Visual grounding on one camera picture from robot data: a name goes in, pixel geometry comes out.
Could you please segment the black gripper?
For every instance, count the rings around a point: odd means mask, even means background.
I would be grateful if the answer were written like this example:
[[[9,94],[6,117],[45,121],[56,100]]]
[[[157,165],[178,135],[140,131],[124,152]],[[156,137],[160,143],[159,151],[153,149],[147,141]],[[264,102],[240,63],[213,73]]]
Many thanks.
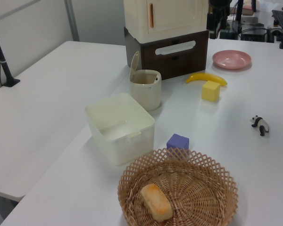
[[[230,4],[232,0],[208,0],[212,13],[207,14],[207,30],[209,38],[215,38],[215,15],[213,13],[222,13],[220,17],[220,29],[226,29],[227,14],[230,13]]]

